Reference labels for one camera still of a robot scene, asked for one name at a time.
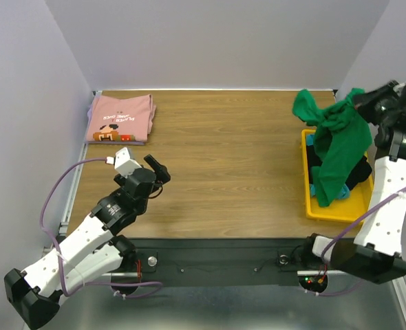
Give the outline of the green t-shirt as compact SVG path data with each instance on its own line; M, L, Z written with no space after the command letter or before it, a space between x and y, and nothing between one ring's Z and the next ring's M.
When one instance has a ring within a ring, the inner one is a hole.
M322 208L338 198L351 171L372 144L369 125L353 102L353 97L364 93L364 89L353 88L344 99L323 109L307 89L295 96L293 115L316 128L313 147L321 165L313 166L310 174Z

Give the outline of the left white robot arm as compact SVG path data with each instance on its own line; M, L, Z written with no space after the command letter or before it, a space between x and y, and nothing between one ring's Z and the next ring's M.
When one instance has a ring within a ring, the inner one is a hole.
M99 200L81 224L37 262L23 270L12 269L4 277L8 302L29 329L40 329L58 313L63 301L87 285L98 285L98 277L116 269L135 269L130 283L111 283L125 297L124 287L137 288L142 281L142 259L133 243L121 235L147 210L171 176L167 167L152 155L137 163L126 148L105 158L117 172L118 189Z

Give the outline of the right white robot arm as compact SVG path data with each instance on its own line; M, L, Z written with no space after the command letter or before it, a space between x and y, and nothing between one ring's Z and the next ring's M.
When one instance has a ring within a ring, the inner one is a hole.
M406 82L395 80L354 98L362 118L377 126L374 189L370 206L351 227L353 241L312 234L299 252L301 264L339 270L381 284L406 275L401 232L406 213Z

